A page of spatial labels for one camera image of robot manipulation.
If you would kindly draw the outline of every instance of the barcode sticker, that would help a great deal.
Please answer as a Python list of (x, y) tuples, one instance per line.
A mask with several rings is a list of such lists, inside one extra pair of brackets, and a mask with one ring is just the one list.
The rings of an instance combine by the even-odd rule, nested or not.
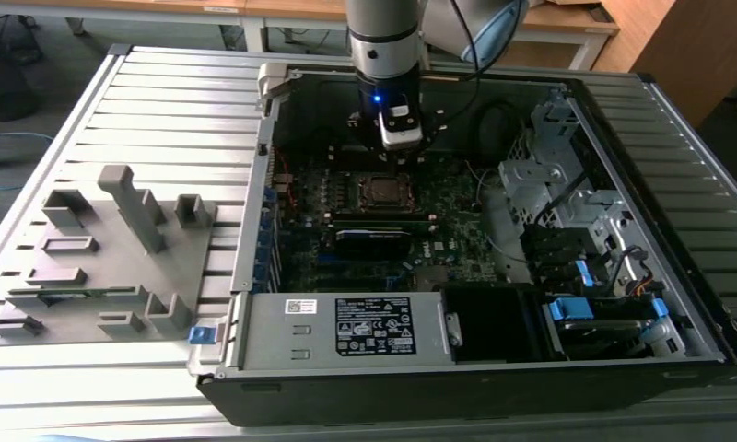
[(237, 7), (204, 6), (202, 9), (205, 12), (226, 12), (229, 14), (237, 14)]
[(288, 299), (284, 312), (288, 315), (316, 315), (317, 300), (316, 299)]

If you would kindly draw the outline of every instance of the motherboard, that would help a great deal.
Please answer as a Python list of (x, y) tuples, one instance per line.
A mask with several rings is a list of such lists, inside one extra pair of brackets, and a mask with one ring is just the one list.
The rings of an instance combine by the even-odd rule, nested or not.
[(497, 280), (469, 163), (428, 153), (393, 172), (365, 151), (276, 151), (285, 292), (432, 291)]

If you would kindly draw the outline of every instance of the power supply label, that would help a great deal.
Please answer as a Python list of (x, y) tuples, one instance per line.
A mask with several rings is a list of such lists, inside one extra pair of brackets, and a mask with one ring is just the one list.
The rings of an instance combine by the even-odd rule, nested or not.
[(337, 298), (336, 351), (341, 356), (413, 355), (409, 297)]

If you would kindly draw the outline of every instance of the blue tab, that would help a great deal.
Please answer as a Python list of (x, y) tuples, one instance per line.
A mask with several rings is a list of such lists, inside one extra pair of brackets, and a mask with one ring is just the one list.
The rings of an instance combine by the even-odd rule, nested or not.
[(257, 233), (257, 245), (261, 247), (270, 247), (270, 241), (273, 240), (273, 235), (268, 230), (261, 230)]
[(254, 265), (254, 280), (258, 283), (264, 283), (268, 280), (268, 266), (266, 265)]
[(265, 201), (268, 203), (274, 203), (276, 199), (278, 198), (277, 192), (273, 189), (270, 189), (269, 187), (265, 187), (264, 196), (265, 196)]
[(592, 320), (592, 308), (585, 297), (558, 297), (549, 303), (553, 320)]
[(578, 273), (581, 274), (581, 280), (585, 283), (585, 287), (593, 287), (594, 281), (592, 280), (592, 275), (589, 274), (588, 263), (584, 262), (584, 260), (578, 260), (576, 262), (576, 268), (578, 269)]
[(266, 247), (257, 247), (257, 253), (254, 255), (254, 262), (265, 265), (270, 260), (270, 249)]
[(658, 299), (658, 298), (653, 299), (652, 308), (654, 308), (654, 314), (658, 315), (658, 318), (668, 316), (668, 308), (666, 308), (666, 303), (664, 302), (664, 299)]
[(188, 332), (188, 343), (192, 345), (216, 344), (216, 328), (192, 327), (192, 330)]

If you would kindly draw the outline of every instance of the metal platform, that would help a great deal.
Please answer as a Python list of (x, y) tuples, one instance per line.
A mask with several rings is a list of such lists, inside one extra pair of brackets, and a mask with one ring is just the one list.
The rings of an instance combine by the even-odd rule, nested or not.
[[(225, 314), (256, 146), (258, 67), (268, 60), (345, 65), (336, 57), (132, 48), (110, 54), (0, 226), (0, 284), (40, 241), (42, 198), (65, 180), (94, 186), (106, 163), (129, 164), (137, 187), (158, 200), (197, 193), (217, 203), (196, 318)], [(454, 65), (434, 67), (454, 68)], [(584, 80), (628, 147), (678, 235), (737, 320), (737, 184), (682, 122), (657, 86), (636, 76), (533, 69), (498, 73)], [(0, 310), (4, 293), (0, 291)], [(96, 439), (181, 437), (386, 440), (401, 436), (557, 431), (620, 438), (632, 426), (660, 436), (680, 423), (718, 431), (737, 421), (737, 379), (680, 390), (612, 412), (506, 420), (392, 425), (236, 428), (196, 390), (186, 342), (60, 344), (0, 348), (4, 440), (36, 434)], [(710, 437), (710, 431), (690, 435)]]

